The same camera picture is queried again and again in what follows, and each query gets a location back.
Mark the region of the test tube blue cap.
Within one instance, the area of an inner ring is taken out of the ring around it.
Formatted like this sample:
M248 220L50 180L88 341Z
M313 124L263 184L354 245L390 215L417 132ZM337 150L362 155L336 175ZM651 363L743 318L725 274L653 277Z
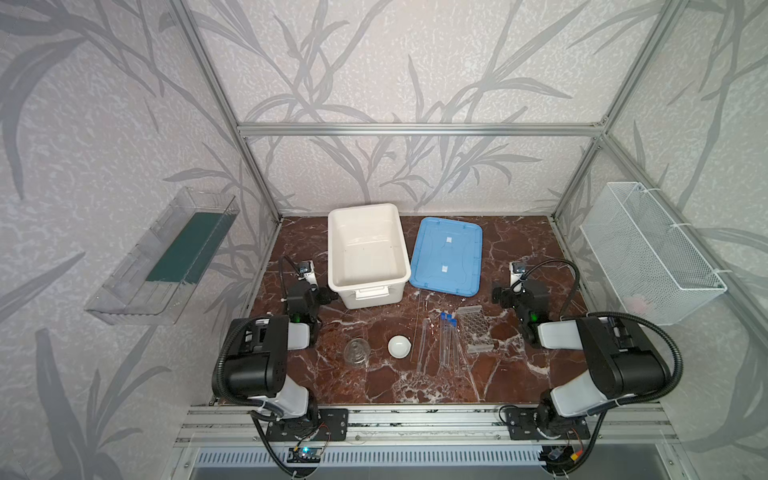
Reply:
M445 313L443 315L443 329L442 329L442 365L449 371L453 372L455 369L455 322L453 317Z
M447 369L450 364L450 335L449 320L446 312L441 312L439 316L439 361L440 368Z
M453 372L455 372L457 374L460 374L463 371L463 369L464 369L465 360L464 360L463 348L462 348L462 343L461 343L461 340L462 340L461 332L459 331L458 322L457 322L456 319L454 319L454 322L455 322L455 354L456 354L456 359L455 359L455 369L454 369Z

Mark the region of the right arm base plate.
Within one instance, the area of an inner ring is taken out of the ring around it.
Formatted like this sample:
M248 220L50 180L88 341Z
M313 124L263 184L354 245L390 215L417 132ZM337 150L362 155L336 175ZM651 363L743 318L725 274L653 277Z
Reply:
M498 415L511 440L562 440L581 425L578 419L557 415L539 418L533 407L503 405Z

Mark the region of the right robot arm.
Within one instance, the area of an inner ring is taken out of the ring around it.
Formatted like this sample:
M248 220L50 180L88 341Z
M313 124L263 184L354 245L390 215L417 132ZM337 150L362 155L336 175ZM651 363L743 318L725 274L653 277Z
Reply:
M536 281L495 284L491 299L511 309L530 346L580 351L586 371L541 395L535 420L540 429L582 420L613 408L666 396L684 371L675 341L656 324L624 312L593 312L582 317L548 317L549 292Z

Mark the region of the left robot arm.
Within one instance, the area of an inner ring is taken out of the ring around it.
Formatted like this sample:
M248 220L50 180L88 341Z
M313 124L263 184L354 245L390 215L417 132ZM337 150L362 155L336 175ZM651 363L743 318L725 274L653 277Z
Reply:
M214 396L254 408L260 421L317 424L314 394L288 375L288 353L316 344L320 307L338 298L327 286L300 280L283 294L281 314L232 321L212 373Z

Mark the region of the clear plastic test tube rack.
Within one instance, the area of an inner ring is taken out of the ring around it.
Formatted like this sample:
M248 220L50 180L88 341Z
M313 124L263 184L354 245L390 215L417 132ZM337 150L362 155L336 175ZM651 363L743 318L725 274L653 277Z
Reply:
M455 318L465 353L474 355L491 352L495 341L491 335L491 320L481 306L464 306L456 310Z

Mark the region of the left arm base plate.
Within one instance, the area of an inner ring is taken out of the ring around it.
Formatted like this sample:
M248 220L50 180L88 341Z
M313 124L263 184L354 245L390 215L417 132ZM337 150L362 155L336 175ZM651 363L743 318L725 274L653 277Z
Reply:
M349 425L349 410L320 408L307 417L271 422L266 431L270 442L344 441Z

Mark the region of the white plastic storage bin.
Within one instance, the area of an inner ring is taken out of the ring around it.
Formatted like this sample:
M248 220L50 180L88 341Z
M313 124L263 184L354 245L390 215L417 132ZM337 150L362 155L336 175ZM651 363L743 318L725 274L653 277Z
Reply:
M340 208L328 214L328 284L346 308L396 304L410 277L394 204Z

